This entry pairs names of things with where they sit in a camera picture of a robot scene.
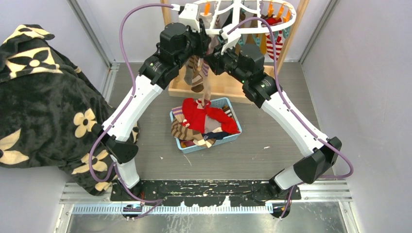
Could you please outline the beige maroon-toe sock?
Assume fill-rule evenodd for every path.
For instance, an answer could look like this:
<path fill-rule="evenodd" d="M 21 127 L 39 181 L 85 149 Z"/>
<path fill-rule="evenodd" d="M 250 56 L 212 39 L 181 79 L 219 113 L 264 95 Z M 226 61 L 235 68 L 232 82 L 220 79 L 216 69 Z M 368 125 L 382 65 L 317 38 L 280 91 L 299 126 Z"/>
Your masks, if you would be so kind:
<path fill-rule="evenodd" d="M 202 61 L 202 66 L 200 69 L 200 76 L 203 79 L 203 95 L 201 98 L 202 101 L 202 105 L 205 106 L 206 105 L 206 101 L 210 101 L 211 98 L 211 85 L 208 79 L 208 72 L 209 72 L 209 65 L 208 63 L 203 60 Z"/>

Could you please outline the white oval clip hanger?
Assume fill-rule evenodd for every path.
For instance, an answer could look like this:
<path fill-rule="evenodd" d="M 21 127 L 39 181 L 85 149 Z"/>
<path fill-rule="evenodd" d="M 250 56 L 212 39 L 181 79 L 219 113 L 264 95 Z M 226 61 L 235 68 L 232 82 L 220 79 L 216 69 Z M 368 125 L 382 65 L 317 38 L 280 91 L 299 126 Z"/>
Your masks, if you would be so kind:
<path fill-rule="evenodd" d="M 276 25 L 270 25 L 265 19 L 261 18 L 261 14 L 260 14 L 260 7 L 261 7 L 261 1 L 257 0 L 256 1 L 256 5 L 257 8 L 256 9 L 250 9 L 248 7 L 246 7 L 241 0 L 232 0 L 231 4 L 226 7 L 223 10 L 220 10 L 220 4 L 221 1 L 217 0 L 216 2 L 216 6 L 215 6 L 215 11 L 214 11 L 214 15 L 212 16 L 212 22 L 210 27 L 208 27 L 206 29 L 206 34 L 207 35 L 218 35 L 220 33 L 225 33 L 227 35 L 236 32 L 238 34 L 265 34 L 265 33 L 274 33 L 274 32 L 278 32 L 281 31 L 283 29 L 288 29 L 290 28 L 295 22 L 296 22 L 296 17 L 297 17 L 297 12 L 295 10 L 295 8 L 293 7 L 292 4 L 290 4 L 287 1 L 284 0 L 270 0 L 269 3 L 276 3 L 280 5 L 280 11 L 278 12 L 277 16 L 281 17 L 284 16 L 285 18 Z M 283 9 L 284 7 L 288 8 L 287 13 L 283 13 L 281 11 L 281 9 Z M 250 17 L 247 18 L 241 22 L 239 22 L 239 12 L 241 10 L 244 10 L 246 12 L 249 12 L 251 14 L 256 14 L 256 17 Z M 217 16 L 227 12 L 227 11 L 233 11 L 233 15 L 232 15 L 232 23 L 229 24 L 226 27 L 223 27 L 222 29 L 215 29 L 214 25 L 215 25 L 215 21 L 217 19 Z"/>

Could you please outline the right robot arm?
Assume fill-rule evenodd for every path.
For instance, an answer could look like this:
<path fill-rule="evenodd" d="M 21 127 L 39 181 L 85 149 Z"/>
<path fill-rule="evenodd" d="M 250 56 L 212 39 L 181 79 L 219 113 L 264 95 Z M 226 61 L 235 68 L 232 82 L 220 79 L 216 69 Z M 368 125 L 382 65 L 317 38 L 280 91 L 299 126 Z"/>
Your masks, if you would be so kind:
<path fill-rule="evenodd" d="M 204 57 L 212 72 L 226 72 L 242 83 L 245 96 L 278 122 L 303 155 L 294 165 L 270 178 L 271 196 L 280 200 L 290 187 L 313 183 L 336 163 L 337 151 L 342 147 L 340 139 L 319 131 L 296 109 L 282 87 L 276 86 L 275 78 L 264 71 L 264 56 L 256 45 L 243 46 L 239 54 L 233 49 L 221 53 L 222 48 L 217 46 Z"/>

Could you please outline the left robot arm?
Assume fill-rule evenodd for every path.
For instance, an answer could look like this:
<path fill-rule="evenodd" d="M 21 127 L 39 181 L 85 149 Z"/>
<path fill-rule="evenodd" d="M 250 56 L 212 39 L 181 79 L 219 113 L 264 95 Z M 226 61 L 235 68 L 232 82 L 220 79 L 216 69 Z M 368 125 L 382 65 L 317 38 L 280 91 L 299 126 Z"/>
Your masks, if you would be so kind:
<path fill-rule="evenodd" d="M 203 20 L 198 28 L 182 23 L 170 23 L 160 33 L 156 52 L 147 58 L 138 71 L 133 87 L 102 125 L 96 124 L 92 132 L 115 162 L 118 177 L 125 185 L 122 193 L 129 200 L 137 200 L 142 193 L 138 184 L 135 156 L 138 146 L 128 142 L 129 134 L 151 102 L 168 87 L 190 57 L 204 56 L 211 38 Z"/>

